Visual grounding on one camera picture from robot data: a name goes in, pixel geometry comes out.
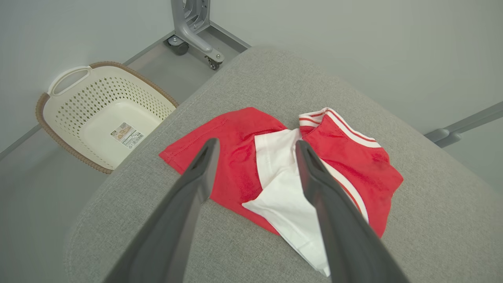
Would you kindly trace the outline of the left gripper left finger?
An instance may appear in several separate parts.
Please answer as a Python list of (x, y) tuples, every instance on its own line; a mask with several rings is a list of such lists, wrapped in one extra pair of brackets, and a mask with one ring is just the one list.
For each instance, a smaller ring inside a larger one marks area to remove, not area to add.
[(117, 263), (106, 283), (181, 283), (202, 204), (211, 195), (220, 154), (207, 140), (161, 200)]

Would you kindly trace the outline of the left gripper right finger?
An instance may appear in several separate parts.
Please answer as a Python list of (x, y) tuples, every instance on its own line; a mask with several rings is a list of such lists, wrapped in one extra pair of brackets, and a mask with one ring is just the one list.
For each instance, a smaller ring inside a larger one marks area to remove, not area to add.
[(316, 209), (333, 283), (409, 280), (352, 201), (304, 140), (295, 145), (305, 198)]

